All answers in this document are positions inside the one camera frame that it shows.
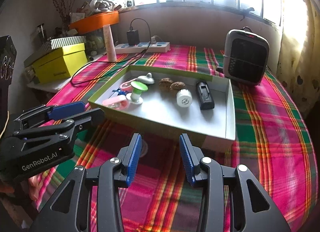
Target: plaid tablecloth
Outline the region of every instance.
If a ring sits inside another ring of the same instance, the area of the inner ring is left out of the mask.
[[[127,60],[130,56],[118,55],[118,61]],[[94,63],[75,81],[103,76],[128,63]],[[222,63],[221,52],[188,46],[172,46],[171,51],[165,54],[148,53],[136,62],[138,65],[212,75],[219,75],[215,68]],[[108,78],[77,87],[68,84],[49,105],[73,101],[87,103]],[[318,194],[316,158],[308,130],[291,98],[268,70],[259,86],[234,83],[233,92],[236,141],[227,153],[208,152],[207,156],[227,166],[235,167],[240,163],[248,166],[295,232],[315,206]],[[76,156],[39,176],[38,209],[44,206],[75,165],[86,168],[100,166],[116,155],[121,147],[127,146],[134,132],[141,131],[106,120],[101,126],[80,133],[74,147]],[[201,189],[192,189],[186,182],[178,141],[148,133],[143,133],[143,139],[149,145],[148,153],[140,159],[131,187],[119,192],[125,231],[196,231]],[[93,231],[96,231],[95,196],[96,191],[92,200]],[[225,202],[225,231],[228,231],[227,191]]]

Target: orange box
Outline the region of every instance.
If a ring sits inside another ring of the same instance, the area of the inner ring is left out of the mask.
[[[105,25],[119,23],[119,12],[117,10],[99,13],[87,18],[81,19],[70,24],[69,29],[76,29],[80,35],[103,28]]]

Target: patterned curtain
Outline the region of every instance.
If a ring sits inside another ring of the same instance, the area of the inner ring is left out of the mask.
[[[306,118],[320,95],[320,14],[310,0],[283,0],[277,78]]]

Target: white power strip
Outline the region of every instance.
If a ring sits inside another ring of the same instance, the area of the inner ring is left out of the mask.
[[[136,46],[129,46],[129,44],[119,44],[115,47],[117,54],[126,53],[140,53],[148,47],[149,42],[142,42]],[[167,53],[170,49],[170,42],[156,42],[151,44],[147,52],[150,53]]]

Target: portable fan heater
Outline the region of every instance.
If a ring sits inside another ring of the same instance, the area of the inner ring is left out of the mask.
[[[244,30],[231,30],[224,52],[225,77],[247,85],[261,82],[269,55],[269,44],[264,38]]]

